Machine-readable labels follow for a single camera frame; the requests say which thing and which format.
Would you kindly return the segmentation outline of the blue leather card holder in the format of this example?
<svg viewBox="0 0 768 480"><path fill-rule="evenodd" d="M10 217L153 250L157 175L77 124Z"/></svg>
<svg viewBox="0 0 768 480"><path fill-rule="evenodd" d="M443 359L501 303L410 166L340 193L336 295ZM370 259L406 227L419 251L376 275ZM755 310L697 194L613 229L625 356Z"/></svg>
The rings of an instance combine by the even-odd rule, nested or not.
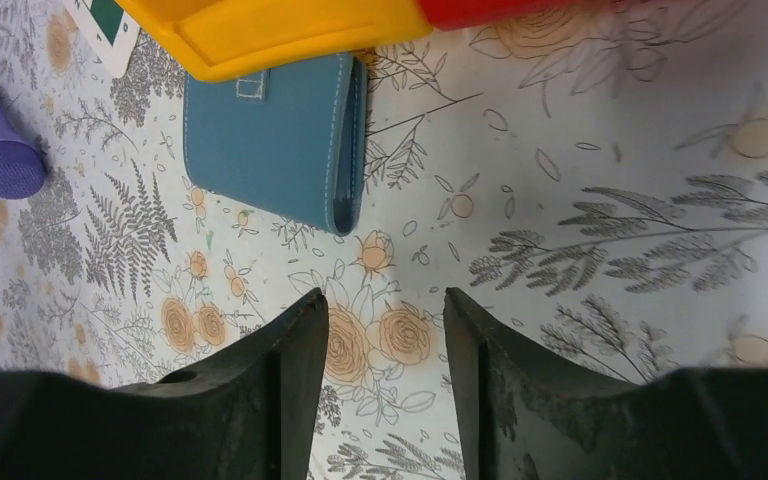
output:
<svg viewBox="0 0 768 480"><path fill-rule="evenodd" d="M326 55L221 82L188 78L183 153L197 187L339 236L361 209L367 67Z"/></svg>

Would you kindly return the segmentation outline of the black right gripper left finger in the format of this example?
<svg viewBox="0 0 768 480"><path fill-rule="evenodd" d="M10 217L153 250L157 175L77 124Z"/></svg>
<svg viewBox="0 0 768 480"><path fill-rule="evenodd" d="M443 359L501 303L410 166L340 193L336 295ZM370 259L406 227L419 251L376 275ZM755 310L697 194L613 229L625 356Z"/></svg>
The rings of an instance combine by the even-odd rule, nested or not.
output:
<svg viewBox="0 0 768 480"><path fill-rule="evenodd" d="M0 372L0 479L302 479L328 330L313 289L155 383Z"/></svg>

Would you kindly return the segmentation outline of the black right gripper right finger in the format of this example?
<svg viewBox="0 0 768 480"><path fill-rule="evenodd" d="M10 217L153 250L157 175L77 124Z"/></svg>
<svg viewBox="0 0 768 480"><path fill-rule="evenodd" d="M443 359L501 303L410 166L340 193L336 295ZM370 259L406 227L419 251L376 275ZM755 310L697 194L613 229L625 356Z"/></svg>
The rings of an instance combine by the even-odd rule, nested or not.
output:
<svg viewBox="0 0 768 480"><path fill-rule="evenodd" d="M458 288L444 329L469 479L768 479L768 368L635 385L551 352Z"/></svg>

